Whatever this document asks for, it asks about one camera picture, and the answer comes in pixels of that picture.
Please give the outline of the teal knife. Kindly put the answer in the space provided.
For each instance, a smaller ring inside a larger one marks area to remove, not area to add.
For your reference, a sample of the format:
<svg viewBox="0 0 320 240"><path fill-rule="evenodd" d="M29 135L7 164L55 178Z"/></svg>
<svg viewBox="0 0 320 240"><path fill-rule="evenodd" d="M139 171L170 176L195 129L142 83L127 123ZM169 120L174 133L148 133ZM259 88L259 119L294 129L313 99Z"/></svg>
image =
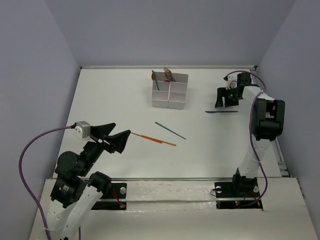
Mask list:
<svg viewBox="0 0 320 240"><path fill-rule="evenodd" d="M238 113L239 111L236 111L236 110L216 110L216 111L209 111L209 110L206 110L204 111L205 113L207 114L218 114L218 113Z"/></svg>

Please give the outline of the orange fork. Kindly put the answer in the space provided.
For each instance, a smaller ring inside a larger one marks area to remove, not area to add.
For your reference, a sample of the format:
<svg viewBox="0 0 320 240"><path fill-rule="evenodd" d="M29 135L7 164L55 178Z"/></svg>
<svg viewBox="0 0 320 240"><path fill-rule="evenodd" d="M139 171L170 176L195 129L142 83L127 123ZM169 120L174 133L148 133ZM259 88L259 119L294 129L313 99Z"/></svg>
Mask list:
<svg viewBox="0 0 320 240"><path fill-rule="evenodd" d="M163 71L164 71L164 72L167 72L168 75L172 75L172 72L171 72L168 68L166 68L166 67L163 68Z"/></svg>

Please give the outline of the brown fork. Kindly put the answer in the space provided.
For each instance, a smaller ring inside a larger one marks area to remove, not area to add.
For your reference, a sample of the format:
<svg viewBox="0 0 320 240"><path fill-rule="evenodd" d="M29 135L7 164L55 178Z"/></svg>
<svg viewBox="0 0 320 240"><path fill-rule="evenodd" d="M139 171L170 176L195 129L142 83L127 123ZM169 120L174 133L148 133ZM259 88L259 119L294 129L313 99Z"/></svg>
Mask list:
<svg viewBox="0 0 320 240"><path fill-rule="evenodd" d="M171 82L171 80L170 80L170 78L169 78L169 75L168 75L168 73L167 73L166 71L164 72L164 75L165 75L165 78L166 78L165 81Z"/></svg>

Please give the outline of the teal spoon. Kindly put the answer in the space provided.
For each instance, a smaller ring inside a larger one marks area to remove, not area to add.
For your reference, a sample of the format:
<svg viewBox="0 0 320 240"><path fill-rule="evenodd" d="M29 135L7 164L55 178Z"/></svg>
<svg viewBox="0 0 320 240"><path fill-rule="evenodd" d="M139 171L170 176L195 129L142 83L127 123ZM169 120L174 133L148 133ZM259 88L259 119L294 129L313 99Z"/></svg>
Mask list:
<svg viewBox="0 0 320 240"><path fill-rule="evenodd" d="M156 72L154 70L151 71L152 73L151 74L154 74L155 75L155 85L156 85L156 88L157 90L159 91L160 90L160 87L159 87L159 84L158 84L158 80L157 80L157 75L156 75Z"/></svg>

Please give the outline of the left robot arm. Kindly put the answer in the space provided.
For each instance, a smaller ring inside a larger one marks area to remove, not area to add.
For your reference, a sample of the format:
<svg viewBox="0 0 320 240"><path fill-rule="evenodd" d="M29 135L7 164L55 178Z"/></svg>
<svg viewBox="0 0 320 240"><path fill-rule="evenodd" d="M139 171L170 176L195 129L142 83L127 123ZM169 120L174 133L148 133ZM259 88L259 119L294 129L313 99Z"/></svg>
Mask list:
<svg viewBox="0 0 320 240"><path fill-rule="evenodd" d="M38 235L40 240L72 240L82 222L96 202L111 194L117 198L112 179L102 172L89 173L103 152L122 153L131 131L125 130L111 135L116 124L91 126L86 121L71 125L74 134L86 144L80 153L63 152L57 159L53 185L44 228Z"/></svg>

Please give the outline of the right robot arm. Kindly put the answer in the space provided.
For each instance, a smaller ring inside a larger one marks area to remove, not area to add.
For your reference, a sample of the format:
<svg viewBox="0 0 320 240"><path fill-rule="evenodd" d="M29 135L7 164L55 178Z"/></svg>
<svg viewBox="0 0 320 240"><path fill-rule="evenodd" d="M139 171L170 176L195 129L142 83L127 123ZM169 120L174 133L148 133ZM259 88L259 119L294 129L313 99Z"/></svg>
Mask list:
<svg viewBox="0 0 320 240"><path fill-rule="evenodd" d="M271 145L284 129L285 102L267 95L257 84L252 83L253 74L237 70L236 78L228 73L224 80L225 87L217 89L216 108L239 105L240 100L251 104L249 111L249 147L230 183L230 190L235 196L258 192L258 171L261 161Z"/></svg>

